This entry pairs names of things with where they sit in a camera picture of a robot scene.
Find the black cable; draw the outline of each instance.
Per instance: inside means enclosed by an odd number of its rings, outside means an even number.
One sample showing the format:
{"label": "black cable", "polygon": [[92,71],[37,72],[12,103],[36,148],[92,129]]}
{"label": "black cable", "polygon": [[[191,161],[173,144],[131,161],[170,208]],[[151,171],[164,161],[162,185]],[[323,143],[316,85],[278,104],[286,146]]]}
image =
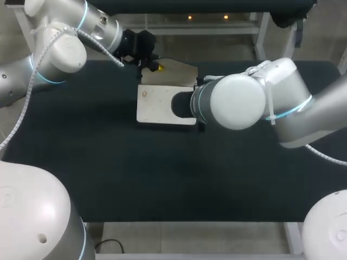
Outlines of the black cable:
{"label": "black cable", "polygon": [[119,241],[116,240],[116,239],[106,239],[106,240],[104,240],[104,241],[101,241],[100,243],[98,243],[98,244],[95,245],[95,250],[97,250],[97,248],[98,248],[99,246],[101,246],[102,244],[104,244],[105,242],[109,242],[109,241],[117,242],[117,243],[119,244],[119,246],[120,246],[121,253],[124,254],[123,245],[121,244],[121,242],[119,242]]}

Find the metal frame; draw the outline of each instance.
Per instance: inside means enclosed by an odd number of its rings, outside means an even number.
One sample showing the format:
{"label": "metal frame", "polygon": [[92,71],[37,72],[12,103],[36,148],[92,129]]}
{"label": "metal frame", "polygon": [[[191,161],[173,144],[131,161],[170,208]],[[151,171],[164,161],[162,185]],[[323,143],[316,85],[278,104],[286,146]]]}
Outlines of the metal frame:
{"label": "metal frame", "polygon": [[27,41],[29,49],[31,52],[34,52],[35,40],[34,40],[34,36],[31,34],[30,22],[28,21],[24,13],[24,6],[23,5],[7,5],[7,7],[12,8],[13,11],[15,12],[18,23],[20,24],[20,27],[24,34],[25,40]]}
{"label": "metal frame", "polygon": [[285,222],[284,228],[290,248],[290,254],[286,255],[97,253],[96,260],[305,260],[299,224]]}
{"label": "metal frame", "polygon": [[305,260],[303,255],[97,254],[96,260]]}
{"label": "metal frame", "polygon": [[342,55],[341,61],[337,68],[341,74],[345,74],[347,72],[347,48],[344,54]]}
{"label": "metal frame", "polygon": [[[7,5],[12,8],[18,19],[18,22],[23,31],[24,37],[27,41],[30,51],[34,51],[35,41],[33,35],[30,33],[30,22],[25,16],[23,5]],[[148,24],[147,14],[144,15],[143,24],[128,24],[124,28],[129,28],[134,31],[148,30],[154,35],[252,35],[254,50],[258,60],[266,60],[264,51],[264,39],[270,19],[268,12],[263,13],[261,23],[258,26],[258,14],[252,12],[249,14],[249,22],[233,22],[233,23],[220,23],[220,24],[165,24],[165,25],[150,25]],[[288,38],[283,57],[292,57],[294,52],[294,37],[295,32],[291,30]]]}

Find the gray floor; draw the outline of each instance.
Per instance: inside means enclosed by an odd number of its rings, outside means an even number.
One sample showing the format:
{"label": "gray floor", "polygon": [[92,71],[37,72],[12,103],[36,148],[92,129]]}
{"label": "gray floor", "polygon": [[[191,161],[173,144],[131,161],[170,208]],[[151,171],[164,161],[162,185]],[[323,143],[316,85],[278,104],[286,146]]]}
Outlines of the gray floor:
{"label": "gray floor", "polygon": [[[0,0],[0,63],[24,57],[29,49],[12,10]],[[242,15],[230,15],[230,19]],[[196,17],[217,20],[220,15]],[[121,16],[120,21],[140,19]],[[185,16],[151,16],[154,21],[182,20]],[[280,57],[288,29],[269,25],[265,51],[269,59]],[[328,60],[338,64],[347,46],[347,2],[320,0],[305,22],[304,41],[295,51],[297,60]],[[170,36],[158,39],[157,51],[162,56],[183,61],[249,60],[254,58],[248,36]],[[90,59],[104,59],[88,50]],[[0,139],[15,124],[23,102],[0,109]],[[288,253],[284,228],[280,223],[105,223],[93,229],[96,241],[116,238],[127,253]],[[120,252],[110,242],[101,248],[103,253]]]}

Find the black table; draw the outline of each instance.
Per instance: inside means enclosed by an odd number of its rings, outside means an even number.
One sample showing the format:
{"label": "black table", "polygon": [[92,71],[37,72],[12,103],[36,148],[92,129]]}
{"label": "black table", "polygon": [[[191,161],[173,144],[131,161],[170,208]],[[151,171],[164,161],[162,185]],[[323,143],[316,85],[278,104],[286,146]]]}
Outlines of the black table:
{"label": "black table", "polygon": [[[198,65],[200,75],[221,75],[257,63]],[[339,77],[329,62],[297,66],[313,94]],[[346,167],[281,147],[265,121],[204,133],[138,124],[135,75],[89,61],[68,83],[33,96],[4,160],[57,176],[86,222],[299,222],[319,199],[347,188]],[[313,146],[346,159],[346,137],[341,130]]]}
{"label": "black table", "polygon": [[[279,27],[288,27],[306,16],[317,0],[89,0],[98,9],[115,14],[188,14],[270,12]],[[24,0],[6,0],[23,5]]]}

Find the screw hole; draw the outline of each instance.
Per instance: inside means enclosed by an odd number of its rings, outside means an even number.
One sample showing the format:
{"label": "screw hole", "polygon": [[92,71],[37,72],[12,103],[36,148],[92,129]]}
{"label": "screw hole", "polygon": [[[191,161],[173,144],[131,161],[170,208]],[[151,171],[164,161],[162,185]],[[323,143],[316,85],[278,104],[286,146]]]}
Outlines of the screw hole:
{"label": "screw hole", "polygon": [[38,241],[40,241],[41,244],[46,244],[47,237],[44,234],[38,234],[37,238],[38,238]]}
{"label": "screw hole", "polygon": [[105,25],[107,23],[107,17],[103,16],[100,18],[100,22]]}

